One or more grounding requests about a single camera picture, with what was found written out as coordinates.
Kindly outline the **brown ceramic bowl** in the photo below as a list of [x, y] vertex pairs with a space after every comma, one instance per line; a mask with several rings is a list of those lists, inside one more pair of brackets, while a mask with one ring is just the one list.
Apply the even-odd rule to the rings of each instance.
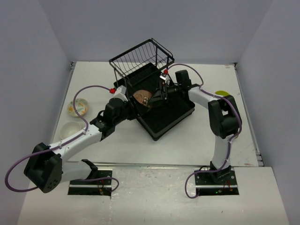
[[141, 105], [147, 107], [148, 109], [151, 108], [151, 106], [148, 104], [149, 99], [152, 97], [152, 93], [147, 90], [137, 90], [133, 97], [136, 99], [138, 103]]

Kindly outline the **white orange leaf bowl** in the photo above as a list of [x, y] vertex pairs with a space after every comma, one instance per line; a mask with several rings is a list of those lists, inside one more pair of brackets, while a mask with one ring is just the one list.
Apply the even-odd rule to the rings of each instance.
[[[76, 98], [75, 99], [75, 108], [81, 116], [84, 116], [89, 109], [89, 103], [84, 98]], [[69, 102], [67, 105], [67, 113], [72, 117], [78, 117], [78, 115], [76, 114], [76, 112], [74, 110], [72, 101]]]

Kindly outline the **yellow green bowl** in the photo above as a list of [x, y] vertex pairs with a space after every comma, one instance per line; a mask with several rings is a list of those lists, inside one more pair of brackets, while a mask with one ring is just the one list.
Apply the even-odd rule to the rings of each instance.
[[215, 92], [215, 94], [218, 96], [223, 96], [223, 97], [230, 95], [228, 92], [226, 92], [224, 90], [218, 90]]

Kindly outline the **red floral bowl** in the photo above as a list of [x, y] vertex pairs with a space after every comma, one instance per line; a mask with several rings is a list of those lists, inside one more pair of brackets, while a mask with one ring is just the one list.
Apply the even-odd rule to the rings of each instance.
[[75, 121], [67, 122], [60, 129], [60, 138], [66, 139], [82, 129], [81, 125]]

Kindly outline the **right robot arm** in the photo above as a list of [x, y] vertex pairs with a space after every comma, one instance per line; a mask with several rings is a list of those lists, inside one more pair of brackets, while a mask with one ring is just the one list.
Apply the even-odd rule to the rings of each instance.
[[212, 183], [220, 184], [231, 171], [232, 140], [239, 135], [242, 121], [235, 99], [231, 95], [225, 97], [211, 94], [199, 84], [192, 84], [188, 71], [175, 73], [176, 84], [162, 84], [147, 100], [147, 105], [154, 108], [165, 105], [175, 97], [186, 98], [208, 110], [210, 128], [215, 135], [214, 155], [208, 171], [204, 171]]

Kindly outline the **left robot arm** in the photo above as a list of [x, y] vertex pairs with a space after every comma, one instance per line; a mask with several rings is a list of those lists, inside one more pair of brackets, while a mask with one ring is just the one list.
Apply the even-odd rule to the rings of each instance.
[[91, 161], [82, 159], [70, 163], [68, 160], [107, 138], [122, 121], [137, 118], [138, 105], [148, 108], [148, 98], [132, 97], [129, 101], [116, 97], [110, 99], [105, 109], [83, 130], [51, 145], [38, 144], [26, 164], [24, 175], [43, 193], [51, 192], [58, 184], [66, 181], [78, 180], [87, 184], [100, 181], [98, 168]]

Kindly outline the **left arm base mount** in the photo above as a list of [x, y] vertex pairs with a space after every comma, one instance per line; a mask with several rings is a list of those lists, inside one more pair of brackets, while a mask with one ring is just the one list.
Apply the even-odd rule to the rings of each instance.
[[94, 195], [94, 196], [111, 196], [112, 181], [77, 181], [73, 180], [69, 183], [68, 195]]

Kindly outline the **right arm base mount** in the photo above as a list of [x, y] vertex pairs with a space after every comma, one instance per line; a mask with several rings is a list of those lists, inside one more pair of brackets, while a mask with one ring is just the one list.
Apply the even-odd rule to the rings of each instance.
[[197, 196], [239, 195], [234, 169], [219, 178], [214, 178], [213, 173], [196, 174], [195, 189]]

